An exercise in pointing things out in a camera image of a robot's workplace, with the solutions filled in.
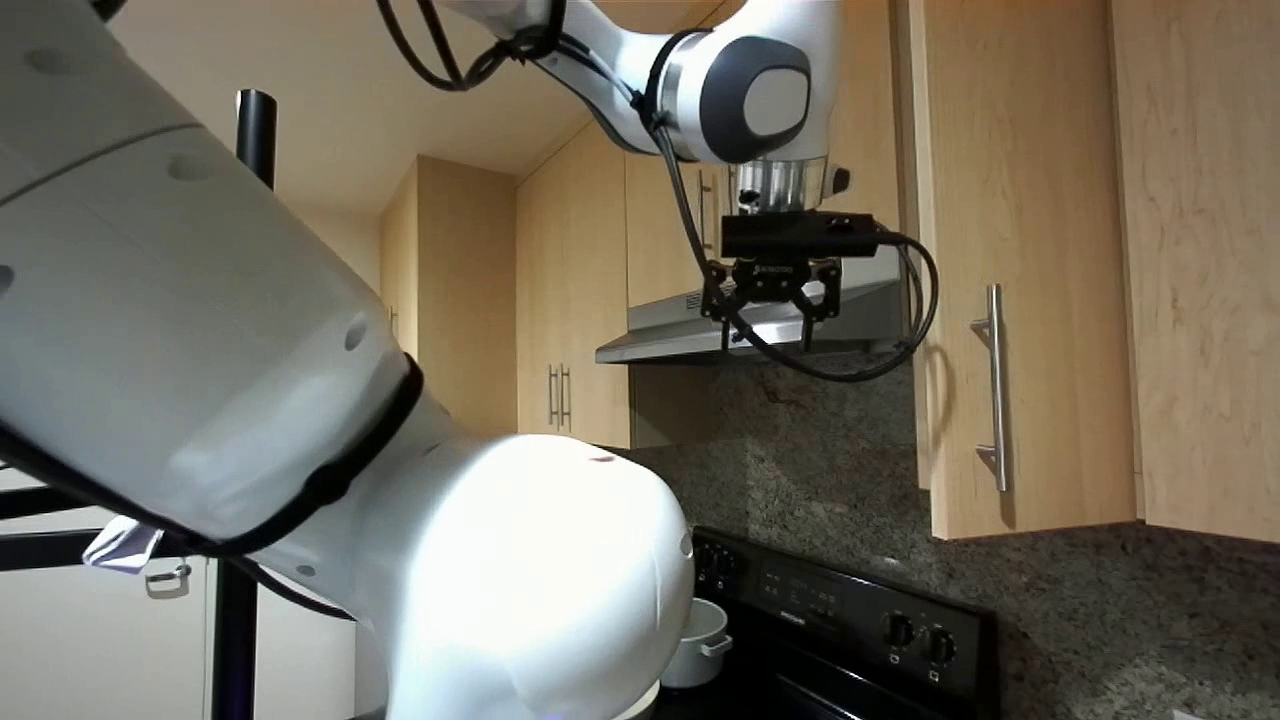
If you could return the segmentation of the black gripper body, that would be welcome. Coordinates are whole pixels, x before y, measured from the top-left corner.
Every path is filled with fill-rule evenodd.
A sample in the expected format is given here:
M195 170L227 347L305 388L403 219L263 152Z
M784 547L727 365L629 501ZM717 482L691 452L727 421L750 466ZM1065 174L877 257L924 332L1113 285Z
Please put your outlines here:
M791 305L806 322L839 314L839 270L833 260L711 260L703 314L727 322L750 305Z

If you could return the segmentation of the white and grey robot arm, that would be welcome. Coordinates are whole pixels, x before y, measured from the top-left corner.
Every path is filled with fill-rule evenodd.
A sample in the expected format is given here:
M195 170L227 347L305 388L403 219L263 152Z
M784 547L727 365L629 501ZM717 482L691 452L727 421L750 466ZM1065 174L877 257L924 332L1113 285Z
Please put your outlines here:
M383 656L383 720L621 720L691 604L674 489L464 434L118 10L0 0L8 459L334 599Z

